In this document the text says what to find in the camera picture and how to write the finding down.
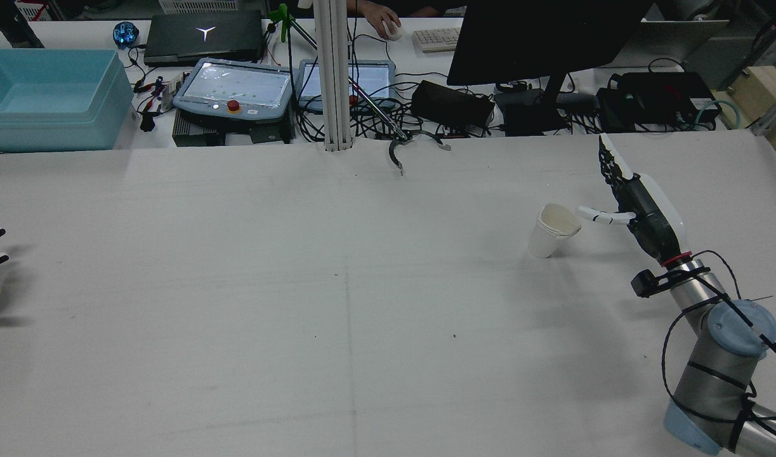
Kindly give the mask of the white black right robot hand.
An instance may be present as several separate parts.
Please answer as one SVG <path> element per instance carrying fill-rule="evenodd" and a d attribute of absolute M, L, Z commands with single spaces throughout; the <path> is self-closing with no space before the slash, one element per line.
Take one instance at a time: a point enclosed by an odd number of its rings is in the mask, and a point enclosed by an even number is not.
<path fill-rule="evenodd" d="M 576 206 L 574 214 L 602 225 L 627 226 L 640 248 L 660 266 L 687 262 L 692 254 L 686 226 L 661 186 L 651 176 L 631 171 L 607 134 L 599 135 L 598 147 L 600 173 L 619 208 L 611 212 Z"/>

